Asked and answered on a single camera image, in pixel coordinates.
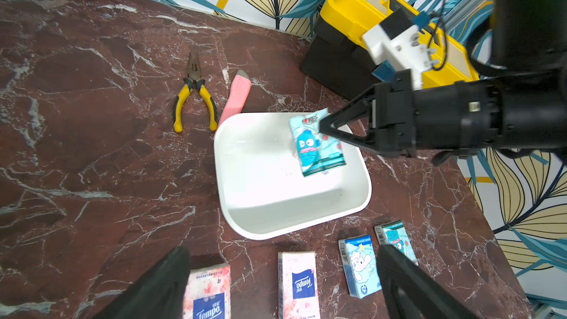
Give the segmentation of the teal cartoon tissue pack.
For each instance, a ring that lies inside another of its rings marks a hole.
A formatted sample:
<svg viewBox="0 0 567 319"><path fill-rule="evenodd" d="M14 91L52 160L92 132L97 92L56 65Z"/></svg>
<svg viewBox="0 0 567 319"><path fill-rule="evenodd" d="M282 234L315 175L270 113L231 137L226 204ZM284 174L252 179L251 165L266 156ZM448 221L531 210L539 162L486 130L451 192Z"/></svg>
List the teal cartoon tissue pack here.
<svg viewBox="0 0 567 319"><path fill-rule="evenodd" d="M414 264L418 265L415 252L413 251L409 236L402 221L377 225L374 227L374 231L380 245L395 246Z"/></svg>

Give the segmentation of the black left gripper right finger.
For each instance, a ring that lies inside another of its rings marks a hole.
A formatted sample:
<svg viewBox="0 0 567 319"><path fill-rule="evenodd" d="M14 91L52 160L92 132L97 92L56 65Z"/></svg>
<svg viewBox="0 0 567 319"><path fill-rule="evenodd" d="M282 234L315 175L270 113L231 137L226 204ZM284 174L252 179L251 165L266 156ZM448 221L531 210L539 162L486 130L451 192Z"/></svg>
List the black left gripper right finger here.
<svg viewBox="0 0 567 319"><path fill-rule="evenodd" d="M390 318L475 318L393 245L381 245L377 271Z"/></svg>

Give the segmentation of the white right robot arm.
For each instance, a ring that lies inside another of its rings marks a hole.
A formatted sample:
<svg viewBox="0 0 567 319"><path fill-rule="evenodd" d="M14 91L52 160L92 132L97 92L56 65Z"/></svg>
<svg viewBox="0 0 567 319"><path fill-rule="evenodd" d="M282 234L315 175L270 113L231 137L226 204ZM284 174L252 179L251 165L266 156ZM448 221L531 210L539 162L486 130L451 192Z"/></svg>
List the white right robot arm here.
<svg viewBox="0 0 567 319"><path fill-rule="evenodd" d="M566 158L566 0L496 0L465 45L479 81L413 88L416 64L430 61L418 32L396 10L364 34L374 62L395 73L322 119L323 134L386 157L433 150L434 165L486 147Z"/></svg>

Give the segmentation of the pink Tempo tissue pack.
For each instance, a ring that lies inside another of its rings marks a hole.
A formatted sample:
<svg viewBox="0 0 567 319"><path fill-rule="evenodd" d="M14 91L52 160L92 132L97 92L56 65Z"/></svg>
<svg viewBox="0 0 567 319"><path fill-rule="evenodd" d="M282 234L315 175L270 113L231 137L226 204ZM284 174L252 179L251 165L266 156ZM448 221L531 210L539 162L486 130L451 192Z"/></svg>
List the pink Tempo tissue pack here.
<svg viewBox="0 0 567 319"><path fill-rule="evenodd" d="M278 253L278 317L320 318L315 252Z"/></svg>
<svg viewBox="0 0 567 319"><path fill-rule="evenodd" d="M230 288L228 263L192 270L183 298L183 318L230 319Z"/></svg>

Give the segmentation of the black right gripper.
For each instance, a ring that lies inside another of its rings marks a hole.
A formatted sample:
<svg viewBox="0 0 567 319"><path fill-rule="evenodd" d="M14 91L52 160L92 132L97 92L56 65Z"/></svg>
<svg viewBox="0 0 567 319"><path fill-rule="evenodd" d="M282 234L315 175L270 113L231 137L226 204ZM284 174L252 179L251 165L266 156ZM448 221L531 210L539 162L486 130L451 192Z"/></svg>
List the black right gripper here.
<svg viewBox="0 0 567 319"><path fill-rule="evenodd" d="M320 121L323 134L376 152L373 139L340 127L370 123L384 153L416 150L473 150L491 146L503 130L502 90L488 80L413 90L410 70L379 84L376 96L361 95Z"/></svg>

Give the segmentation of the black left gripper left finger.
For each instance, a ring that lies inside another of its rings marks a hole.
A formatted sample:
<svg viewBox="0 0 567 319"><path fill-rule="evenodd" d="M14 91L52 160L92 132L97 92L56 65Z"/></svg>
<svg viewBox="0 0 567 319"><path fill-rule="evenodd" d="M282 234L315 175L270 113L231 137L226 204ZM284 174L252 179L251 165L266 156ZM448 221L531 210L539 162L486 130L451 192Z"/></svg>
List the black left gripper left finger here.
<svg viewBox="0 0 567 319"><path fill-rule="evenodd" d="M181 318L189 275L190 253L176 247L95 317Z"/></svg>

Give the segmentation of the blue cartoon tissue pack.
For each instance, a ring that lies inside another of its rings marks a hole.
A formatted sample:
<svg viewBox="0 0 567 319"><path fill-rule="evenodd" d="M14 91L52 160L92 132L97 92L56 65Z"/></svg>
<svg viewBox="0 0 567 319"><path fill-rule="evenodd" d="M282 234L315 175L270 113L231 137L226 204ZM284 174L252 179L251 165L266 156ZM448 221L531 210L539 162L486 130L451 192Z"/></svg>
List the blue cartoon tissue pack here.
<svg viewBox="0 0 567 319"><path fill-rule="evenodd" d="M377 260L369 235L338 241L349 295L365 298L382 289Z"/></svg>

